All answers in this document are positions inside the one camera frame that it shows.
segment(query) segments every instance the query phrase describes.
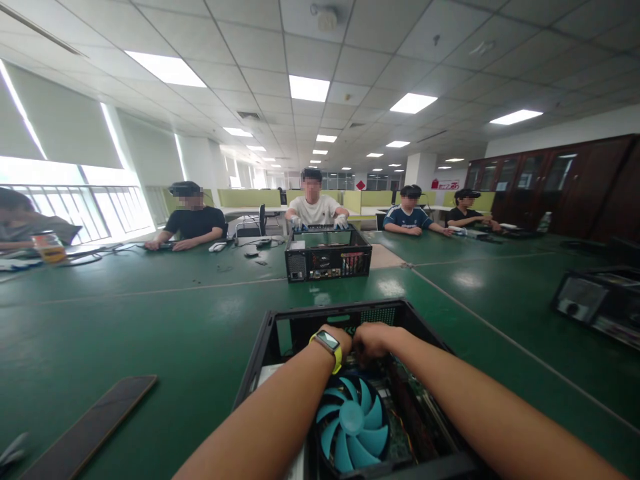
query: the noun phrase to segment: white t-shirt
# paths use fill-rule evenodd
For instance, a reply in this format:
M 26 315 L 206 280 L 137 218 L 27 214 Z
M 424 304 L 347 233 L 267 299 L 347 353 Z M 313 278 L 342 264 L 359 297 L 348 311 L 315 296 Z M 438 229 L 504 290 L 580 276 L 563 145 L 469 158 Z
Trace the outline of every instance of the white t-shirt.
M 333 216 L 339 206 L 340 204 L 328 195 L 320 195 L 313 205 L 304 197 L 294 198 L 289 204 L 289 208 L 298 212 L 298 217 L 302 218 L 305 225 L 333 225 Z

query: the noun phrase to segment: smartwatch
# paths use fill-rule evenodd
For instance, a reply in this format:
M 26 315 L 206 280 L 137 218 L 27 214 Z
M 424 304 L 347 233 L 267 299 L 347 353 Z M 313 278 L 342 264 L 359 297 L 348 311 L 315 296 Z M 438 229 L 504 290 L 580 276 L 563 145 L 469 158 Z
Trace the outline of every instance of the smartwatch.
M 322 345 L 330 354 L 335 357 L 335 367 L 333 368 L 332 375 L 335 375 L 340 371 L 342 367 L 342 348 L 340 348 L 340 342 L 332 336 L 329 332 L 324 330 L 318 330 L 317 333 L 314 333 L 313 336 L 309 339 L 309 343 L 312 341 L 318 342 Z

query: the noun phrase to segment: blue jersey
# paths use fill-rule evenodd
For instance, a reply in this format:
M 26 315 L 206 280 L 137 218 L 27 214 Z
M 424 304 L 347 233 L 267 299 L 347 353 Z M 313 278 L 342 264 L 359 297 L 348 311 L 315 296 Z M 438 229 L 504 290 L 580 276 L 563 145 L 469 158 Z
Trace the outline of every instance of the blue jersey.
M 400 205 L 396 205 L 394 207 L 391 207 L 387 212 L 383 227 L 388 223 L 393 223 L 402 228 L 420 227 L 422 229 L 425 229 L 433 223 L 433 220 L 429 218 L 427 212 L 422 210 L 422 208 L 414 208 L 411 214 L 407 215 L 404 210 L 402 210 L 402 207 Z

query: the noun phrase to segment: blue fan blade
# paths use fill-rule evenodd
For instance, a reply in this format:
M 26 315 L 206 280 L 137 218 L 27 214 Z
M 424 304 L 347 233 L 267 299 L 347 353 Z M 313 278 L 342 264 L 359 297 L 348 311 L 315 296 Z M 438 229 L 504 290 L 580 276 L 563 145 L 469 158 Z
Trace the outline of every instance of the blue fan blade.
M 323 405 L 318 410 L 318 414 L 315 416 L 315 422 L 320 423 L 324 417 L 330 414 L 332 411 L 340 410 L 340 405 Z
M 342 429 L 338 432 L 338 438 L 335 441 L 333 466 L 340 473 L 346 473 L 353 470 L 353 465 L 349 458 L 349 449 L 347 448 L 347 434 Z
M 347 398 L 338 389 L 326 389 L 325 392 L 323 393 L 323 395 L 334 395 L 334 396 L 336 396 L 338 398 L 341 398 L 344 401 L 347 401 Z
M 365 416 L 365 428 L 367 430 L 376 430 L 382 427 L 382 407 L 380 406 L 380 398 L 376 397 L 371 411 Z
M 369 413 L 369 410 L 371 410 L 371 394 L 367 384 L 362 379 L 360 379 L 360 391 L 362 392 L 360 408 L 362 408 L 362 413 L 366 415 Z
M 365 450 L 360 442 L 358 442 L 358 438 L 348 437 L 347 445 L 349 446 L 349 454 L 354 467 L 364 468 L 374 465 L 375 463 L 380 463 L 380 460 Z
M 340 381 L 342 383 L 344 383 L 346 388 L 347 388 L 347 390 L 349 390 L 349 393 L 351 394 L 351 399 L 354 402 L 358 402 L 358 392 L 355 389 L 355 387 L 353 386 L 353 384 L 351 383 L 351 380 L 347 380 L 346 378 L 340 377 Z
M 331 453 L 331 440 L 333 440 L 333 434 L 335 433 L 335 428 L 338 426 L 338 422 L 340 419 L 337 418 L 327 425 L 327 428 L 322 430 L 322 435 L 320 435 L 320 445 L 322 446 L 322 453 L 325 454 L 325 458 L 329 458 L 329 454 Z
M 362 446 L 374 457 L 379 457 L 387 442 L 388 426 L 382 427 L 380 430 L 362 430 L 358 435 L 358 440 Z

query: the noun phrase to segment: black t-shirt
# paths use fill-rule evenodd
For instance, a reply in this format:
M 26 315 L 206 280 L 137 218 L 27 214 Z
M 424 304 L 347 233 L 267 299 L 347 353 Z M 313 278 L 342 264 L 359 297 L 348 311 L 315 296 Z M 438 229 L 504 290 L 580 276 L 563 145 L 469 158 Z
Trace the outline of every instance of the black t-shirt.
M 202 210 L 175 210 L 165 226 L 171 233 L 180 232 L 182 240 L 211 233 L 214 227 L 225 230 L 225 216 L 222 210 L 204 207 Z
M 464 213 L 462 213 L 462 210 L 456 207 L 449 211 L 449 215 L 447 216 L 447 226 L 449 226 L 450 221 L 464 220 L 464 219 L 473 218 L 473 217 L 482 217 L 482 215 L 476 212 L 476 210 L 470 210 L 470 209 L 467 209 L 467 214 L 465 215 Z M 473 228 L 473 226 L 476 223 L 477 222 L 470 222 L 465 225 L 465 228 Z

